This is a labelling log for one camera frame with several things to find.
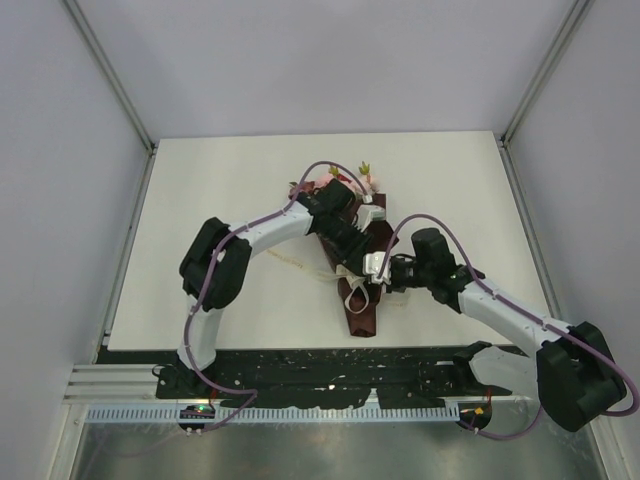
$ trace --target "white table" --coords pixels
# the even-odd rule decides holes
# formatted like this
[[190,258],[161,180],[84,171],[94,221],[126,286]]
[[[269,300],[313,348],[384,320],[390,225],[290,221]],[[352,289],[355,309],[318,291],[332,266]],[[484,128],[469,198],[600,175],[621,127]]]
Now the white table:
[[[312,162],[357,170],[371,163],[388,194],[392,226],[431,213],[447,223],[476,268],[510,293],[546,311],[544,297],[502,161],[491,132],[302,135],[162,140],[142,210],[113,325],[110,350],[176,349],[187,313],[178,266],[202,223],[251,220],[280,208],[288,182]],[[326,172],[318,169],[315,176]],[[409,224],[395,252],[413,253]],[[300,270],[263,253],[249,265],[243,290],[226,310],[223,349],[356,348],[507,343],[478,321],[415,290],[404,307],[388,296],[378,307],[378,334],[349,335],[314,236],[278,246]]]

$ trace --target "purple cable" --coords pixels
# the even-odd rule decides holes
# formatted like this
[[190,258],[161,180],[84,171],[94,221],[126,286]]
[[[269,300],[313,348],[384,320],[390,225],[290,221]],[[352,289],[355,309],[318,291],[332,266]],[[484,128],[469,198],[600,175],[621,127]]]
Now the purple cable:
[[533,422],[531,422],[527,428],[525,428],[521,432],[514,433],[512,435],[502,435],[499,433],[485,432],[484,430],[478,430],[476,432],[476,430],[473,428],[473,422],[471,424],[468,424],[464,420],[460,420],[460,422],[458,423],[460,423],[467,430],[477,433],[477,435],[480,435],[481,437],[484,437],[484,438],[490,438],[491,440],[515,440],[517,438],[524,437],[527,433],[533,430],[541,418],[542,418],[542,406],[538,408],[538,413],[536,413],[536,416],[533,419]]
[[[632,415],[633,413],[638,411],[638,408],[640,407],[640,393],[638,392],[638,388],[636,387],[635,383],[633,383],[633,380],[631,380],[631,377],[629,377],[629,375],[627,375],[627,373],[625,371],[623,371],[618,365],[616,365],[615,362],[613,360],[611,360],[609,357],[607,357],[606,355],[603,355],[602,353],[600,353],[599,351],[597,351],[595,348],[591,347],[590,345],[587,345],[583,341],[579,340],[578,338],[574,337],[573,335],[571,335],[571,334],[569,334],[567,332],[564,332],[564,331],[560,330],[559,328],[555,327],[554,325],[545,324],[545,322],[544,322],[544,320],[542,318],[539,318],[538,316],[534,315],[533,313],[529,312],[528,310],[525,310],[524,308],[516,305],[515,303],[513,303],[508,298],[505,298],[505,297],[503,297],[502,295],[500,295],[498,293],[494,293],[494,291],[491,289],[491,287],[489,287],[486,283],[484,283],[482,281],[481,278],[478,277],[478,274],[476,273],[475,269],[473,268],[473,266],[471,264],[471,260],[469,259],[469,256],[465,252],[464,248],[462,248],[462,245],[460,244],[460,242],[458,241],[456,236],[453,234],[451,229],[449,227],[447,227],[441,220],[439,220],[438,218],[434,217],[433,215],[428,215],[426,213],[416,213],[414,215],[409,215],[407,218],[405,218],[404,220],[402,220],[398,224],[398,226],[396,227],[396,229],[393,232],[393,235],[391,235],[391,239],[389,240],[389,245],[387,246],[387,250],[385,251],[385,254],[384,254],[384,259],[382,260],[382,268],[380,269],[380,273],[378,274],[378,278],[382,277],[382,274],[384,272],[384,267],[386,266],[387,262],[389,261],[389,257],[391,256],[391,249],[393,248],[393,244],[396,241],[396,238],[398,237],[398,233],[400,232],[402,227],[404,227],[408,222],[410,222],[411,220],[414,220],[416,218],[425,218],[427,220],[431,220],[432,222],[434,222],[437,225],[439,225],[440,227],[442,227],[442,229],[445,232],[447,232],[447,235],[449,235],[449,238],[451,238],[451,240],[455,244],[456,248],[460,252],[460,256],[462,256],[462,259],[464,260],[464,263],[469,268],[469,273],[471,274],[473,280],[478,285],[480,285],[480,288],[482,288],[485,292],[489,293],[491,296],[493,296],[494,298],[496,298],[497,300],[502,302],[504,305],[506,305],[507,307],[511,308],[512,310],[515,310],[516,312],[518,312],[519,314],[523,315],[525,318],[531,320],[535,324],[537,324],[537,325],[539,325],[539,326],[541,326],[543,328],[546,328],[550,332],[553,332],[556,335],[559,335],[560,337],[567,339],[568,341],[570,341],[574,345],[577,345],[578,347],[582,348],[586,352],[588,352],[591,355],[593,355],[597,360],[601,361],[606,366],[608,366],[610,369],[612,369],[614,372],[616,372],[616,374],[620,375],[620,377],[624,380],[624,382],[629,387],[629,390],[631,391],[631,396],[632,396],[631,406],[629,406],[629,408],[627,408],[625,410],[621,410],[621,411],[604,412],[603,415],[610,416],[610,417],[626,417],[626,416]],[[535,423],[537,423],[537,420],[538,420],[539,416],[540,415],[538,415],[536,417],[536,420],[534,421],[534,423],[531,424],[529,426],[529,428],[527,430],[525,430],[525,432],[528,432],[535,425]],[[506,440],[506,439],[509,439],[509,438],[519,438],[519,436],[520,436],[520,434],[511,435],[511,436],[507,436],[508,438],[501,438],[500,440]]]
[[250,228],[253,228],[253,227],[257,226],[257,225],[260,225],[261,223],[268,222],[269,220],[273,220],[274,218],[278,218],[279,216],[284,215],[285,212],[287,210],[289,210],[294,205],[294,203],[296,202],[296,199],[298,198],[298,195],[300,195],[300,191],[302,189],[302,186],[303,186],[305,180],[307,179],[307,176],[309,175],[309,173],[311,173],[311,170],[313,170],[315,167],[320,166],[320,165],[330,165],[330,166],[338,167],[338,168],[344,170],[351,178],[353,178],[354,182],[358,185],[358,188],[360,188],[362,194],[365,195],[367,193],[366,189],[364,188],[364,185],[362,184],[362,182],[360,182],[358,177],[356,177],[353,173],[351,173],[349,170],[344,168],[342,165],[339,165],[339,164],[334,163],[334,162],[328,162],[328,161],[315,162],[315,163],[309,165],[309,167],[305,170],[304,174],[302,175],[302,178],[300,179],[300,181],[298,182],[298,185],[296,185],[296,188],[293,191],[293,195],[291,195],[291,199],[289,200],[289,203],[287,203],[284,206],[284,208],[282,208],[281,210],[278,210],[277,212],[274,212],[274,213],[272,213],[270,215],[266,215],[266,216],[264,216],[262,218],[254,220],[254,221],[248,223],[247,225],[243,225],[242,227],[237,228],[237,229],[233,230],[232,232],[229,232],[222,239],[222,241],[220,241],[220,243],[218,243],[218,245],[216,246],[215,250],[211,254],[211,262],[209,263],[209,268],[207,270],[207,274],[206,274],[206,276],[204,278],[204,282],[202,283],[202,288],[200,289],[200,295],[198,296],[198,300],[196,301],[196,304],[191,308],[191,310],[189,312],[189,315],[187,317],[187,321],[185,322],[185,325],[184,325],[184,331],[183,331],[183,335],[182,335],[182,340],[183,340],[183,343],[184,343],[185,352],[187,354],[187,358],[189,360],[189,363],[191,364],[191,369],[196,373],[196,375],[200,378],[200,380],[202,380],[205,384],[207,384],[210,387],[215,388],[215,389],[217,389],[217,390],[219,390],[221,392],[224,392],[224,393],[229,393],[229,394],[232,394],[232,395],[251,395],[251,396],[247,399],[246,402],[244,402],[240,407],[238,407],[235,411],[233,411],[227,418],[225,418],[224,420],[212,425],[211,427],[205,428],[204,431],[209,432],[211,430],[215,430],[217,428],[220,428],[223,425],[226,425],[227,423],[229,423],[229,421],[232,418],[234,418],[236,415],[238,415],[251,402],[253,402],[255,400],[256,396],[258,395],[258,391],[255,388],[250,388],[250,389],[247,389],[247,390],[237,390],[237,389],[233,389],[233,388],[223,387],[221,385],[218,385],[218,384],[212,382],[198,368],[198,366],[196,365],[196,361],[195,361],[195,358],[193,356],[193,353],[191,352],[191,344],[189,342],[189,331],[191,329],[191,324],[193,323],[193,319],[195,317],[195,314],[198,313],[198,310],[200,310],[200,307],[202,307],[202,303],[204,302],[204,297],[206,295],[207,290],[209,289],[209,285],[211,284],[211,278],[213,276],[213,272],[214,272],[215,267],[216,267],[218,256],[220,255],[220,253],[224,249],[224,247],[227,244],[227,242],[229,242],[229,240],[231,240],[233,237],[235,237],[239,233],[245,232],[245,231],[249,230]]

